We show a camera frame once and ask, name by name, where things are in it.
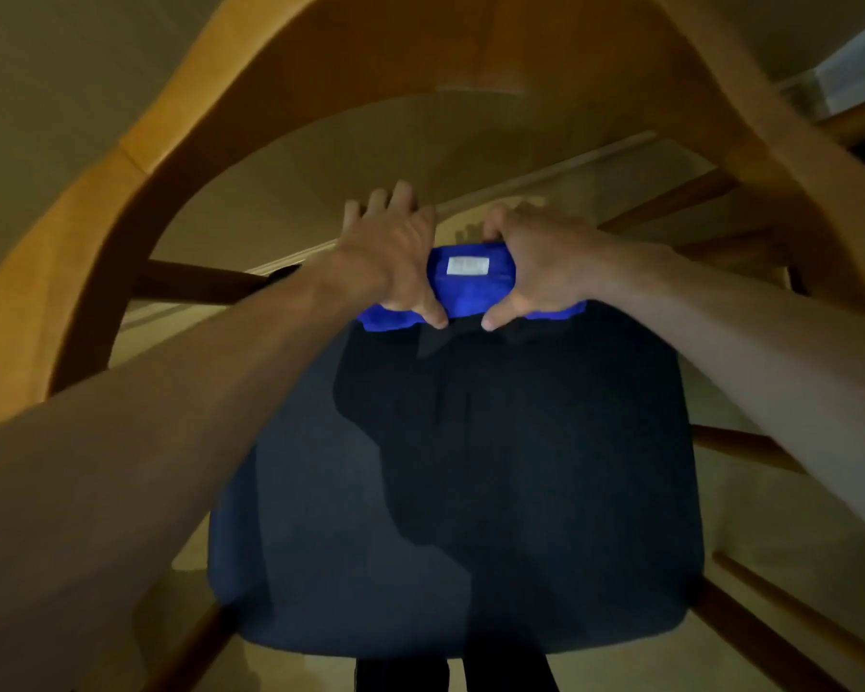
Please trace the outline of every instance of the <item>left hand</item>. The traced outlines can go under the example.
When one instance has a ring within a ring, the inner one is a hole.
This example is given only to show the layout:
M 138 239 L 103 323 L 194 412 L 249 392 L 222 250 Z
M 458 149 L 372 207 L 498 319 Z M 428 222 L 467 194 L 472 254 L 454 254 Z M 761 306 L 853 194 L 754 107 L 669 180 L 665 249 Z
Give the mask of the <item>left hand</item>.
M 386 190 L 374 190 L 364 214 L 358 201 L 346 202 L 343 232 L 334 250 L 383 274 L 379 302 L 384 308 L 414 311 L 441 329 L 448 325 L 448 315 L 426 274 L 435 227 L 435 209 L 417 208 L 413 187 L 400 181 L 390 199 Z

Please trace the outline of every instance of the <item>right hand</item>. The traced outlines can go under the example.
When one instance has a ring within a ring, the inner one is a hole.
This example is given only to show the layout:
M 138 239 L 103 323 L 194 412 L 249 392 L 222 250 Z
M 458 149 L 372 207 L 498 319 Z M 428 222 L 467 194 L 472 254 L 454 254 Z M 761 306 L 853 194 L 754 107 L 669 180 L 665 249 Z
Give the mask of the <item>right hand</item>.
M 563 311 L 578 301 L 601 298 L 620 253 L 634 247 L 597 231 L 588 220 L 526 202 L 488 212 L 484 239 L 500 236 L 516 263 L 516 286 L 485 313 L 485 330 L 496 330 L 533 311 Z

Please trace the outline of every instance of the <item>forearm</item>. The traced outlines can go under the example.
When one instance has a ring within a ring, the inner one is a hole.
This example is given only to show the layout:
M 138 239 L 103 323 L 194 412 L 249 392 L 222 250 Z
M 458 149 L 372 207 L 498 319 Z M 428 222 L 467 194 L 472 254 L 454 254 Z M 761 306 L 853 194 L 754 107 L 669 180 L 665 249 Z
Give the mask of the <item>forearm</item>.
M 304 267 L 0 426 L 0 675 L 29 641 L 75 665 L 130 611 L 300 372 L 376 300 L 347 266 Z
M 865 318 L 638 246 L 602 298 L 663 337 L 865 519 Z

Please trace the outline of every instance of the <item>seat cushion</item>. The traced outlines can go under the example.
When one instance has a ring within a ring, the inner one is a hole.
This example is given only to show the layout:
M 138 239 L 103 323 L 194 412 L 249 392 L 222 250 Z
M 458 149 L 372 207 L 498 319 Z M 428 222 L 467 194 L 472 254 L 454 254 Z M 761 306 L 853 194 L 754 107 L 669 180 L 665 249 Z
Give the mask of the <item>seat cushion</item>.
M 546 652 L 675 627 L 704 562 L 676 355 L 600 303 L 337 336 L 212 512 L 242 636 L 312 654 Z

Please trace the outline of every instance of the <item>wooden frame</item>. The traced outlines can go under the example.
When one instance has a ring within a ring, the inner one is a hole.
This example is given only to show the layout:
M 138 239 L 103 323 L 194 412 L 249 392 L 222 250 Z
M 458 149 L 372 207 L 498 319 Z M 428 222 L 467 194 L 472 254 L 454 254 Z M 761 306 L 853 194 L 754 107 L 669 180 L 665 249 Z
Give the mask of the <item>wooden frame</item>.
M 0 421 L 105 369 L 133 293 L 231 302 L 262 284 L 148 263 L 219 173 L 304 124 L 450 87 L 591 106 L 678 140 L 721 170 L 607 229 L 743 185 L 773 231 L 689 254 L 791 259 L 815 296 L 865 312 L 865 167 L 786 105 L 696 0 L 224 0 L 157 101 L 0 266 Z M 865 138 L 865 110 L 826 127 L 844 143 Z M 785 689 L 840 689 L 709 583 L 695 611 Z M 210 612 L 150 689 L 187 688 L 233 627 Z

